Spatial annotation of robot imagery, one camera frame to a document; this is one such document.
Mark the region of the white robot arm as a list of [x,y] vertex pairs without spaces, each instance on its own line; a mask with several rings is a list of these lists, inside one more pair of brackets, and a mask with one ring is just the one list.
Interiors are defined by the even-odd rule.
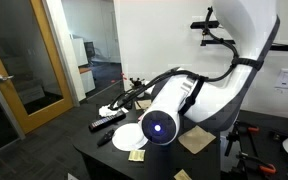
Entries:
[[182,116],[212,131],[223,131],[236,120],[242,101],[262,68],[280,25],[277,0],[212,0],[208,16],[232,37],[220,38],[233,51],[229,69],[211,78],[173,68],[155,81],[152,104],[140,120],[144,136],[167,145],[177,136]]

